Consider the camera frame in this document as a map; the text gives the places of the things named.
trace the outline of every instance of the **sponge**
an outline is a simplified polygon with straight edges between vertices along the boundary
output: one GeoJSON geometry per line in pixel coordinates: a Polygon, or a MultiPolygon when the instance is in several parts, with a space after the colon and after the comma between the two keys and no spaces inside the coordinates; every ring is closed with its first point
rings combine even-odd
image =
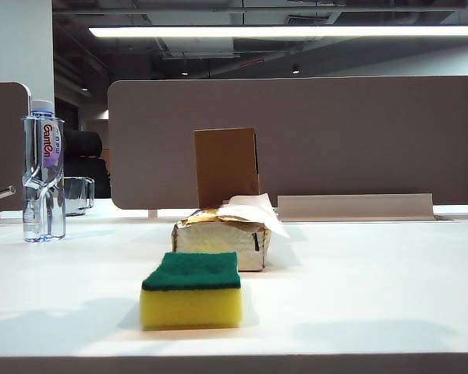
{"type": "Polygon", "coordinates": [[[142,282],[140,323],[145,329],[232,327],[241,315],[235,252],[168,252],[142,282]]]}

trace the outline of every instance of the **water bottle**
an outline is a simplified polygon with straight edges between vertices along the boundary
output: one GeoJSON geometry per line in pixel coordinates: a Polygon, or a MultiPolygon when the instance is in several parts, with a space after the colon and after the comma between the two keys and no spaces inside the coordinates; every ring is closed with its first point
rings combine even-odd
{"type": "Polygon", "coordinates": [[[26,242],[64,238],[66,207],[62,124],[51,101],[35,100],[22,119],[25,135],[23,230],[26,242]]]}

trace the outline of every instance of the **cardboard box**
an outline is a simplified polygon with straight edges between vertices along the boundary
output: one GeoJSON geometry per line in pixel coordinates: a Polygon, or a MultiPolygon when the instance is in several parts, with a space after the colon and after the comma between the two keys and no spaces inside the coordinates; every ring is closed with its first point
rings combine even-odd
{"type": "Polygon", "coordinates": [[[194,131],[199,207],[220,206],[235,195],[258,195],[254,129],[194,131]]]}

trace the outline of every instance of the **glass cup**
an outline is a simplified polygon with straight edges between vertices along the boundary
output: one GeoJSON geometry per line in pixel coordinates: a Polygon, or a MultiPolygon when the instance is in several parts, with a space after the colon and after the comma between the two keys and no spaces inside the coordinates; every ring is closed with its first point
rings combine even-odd
{"type": "Polygon", "coordinates": [[[94,206],[94,180],[88,177],[64,177],[66,216],[81,216],[94,206]]]}

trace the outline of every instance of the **bottle label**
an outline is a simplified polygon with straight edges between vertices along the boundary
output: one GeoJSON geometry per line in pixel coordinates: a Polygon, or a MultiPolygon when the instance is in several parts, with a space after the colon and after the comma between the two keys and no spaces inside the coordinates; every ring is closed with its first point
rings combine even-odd
{"type": "Polygon", "coordinates": [[[61,155],[61,132],[56,121],[51,119],[42,120],[42,151],[44,168],[55,165],[61,155]]]}

